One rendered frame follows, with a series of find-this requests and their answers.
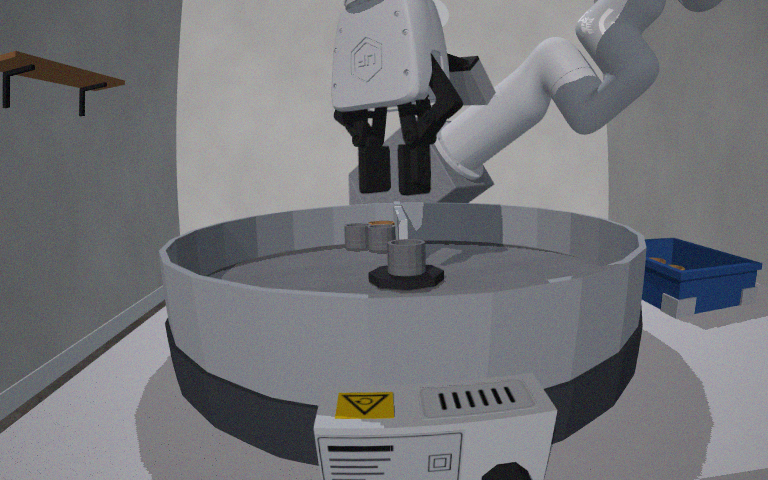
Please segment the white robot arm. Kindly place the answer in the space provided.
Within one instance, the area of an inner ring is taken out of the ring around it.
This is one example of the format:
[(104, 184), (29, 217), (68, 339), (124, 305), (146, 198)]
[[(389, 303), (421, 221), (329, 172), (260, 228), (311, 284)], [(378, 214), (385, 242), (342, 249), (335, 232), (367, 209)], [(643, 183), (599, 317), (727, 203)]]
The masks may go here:
[(561, 37), (541, 42), (494, 88), (478, 56), (447, 53), (450, 82), (463, 105), (471, 106), (440, 129), (434, 143), (438, 152), (458, 174), (476, 180), (486, 161), (543, 119), (551, 99), (576, 133), (599, 130), (656, 80), (659, 61), (642, 33), (665, 3), (598, 0), (579, 19), (576, 35), (604, 74), (603, 82), (577, 47)]

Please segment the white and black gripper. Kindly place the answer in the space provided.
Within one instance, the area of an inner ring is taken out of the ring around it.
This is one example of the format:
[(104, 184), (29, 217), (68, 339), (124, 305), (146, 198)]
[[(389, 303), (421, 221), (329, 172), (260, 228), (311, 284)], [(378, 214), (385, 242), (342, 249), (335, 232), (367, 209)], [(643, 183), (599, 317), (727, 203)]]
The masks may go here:
[[(430, 144), (463, 106), (450, 82), (435, 3), (347, 0), (345, 9), (334, 44), (332, 105), (334, 119), (358, 147), (359, 191), (391, 189), (390, 150), (382, 145), (387, 112), (398, 111), (405, 142), (398, 145), (399, 192), (430, 193)], [(368, 118), (376, 118), (372, 127)]]

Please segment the blue crate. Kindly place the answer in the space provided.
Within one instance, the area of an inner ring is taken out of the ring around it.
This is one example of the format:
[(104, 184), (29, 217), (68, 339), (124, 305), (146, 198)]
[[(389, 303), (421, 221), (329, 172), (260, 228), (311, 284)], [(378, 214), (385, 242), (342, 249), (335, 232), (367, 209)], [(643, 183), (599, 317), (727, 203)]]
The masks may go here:
[(756, 276), (762, 263), (677, 238), (645, 242), (642, 300), (669, 316), (677, 319), (756, 303)]

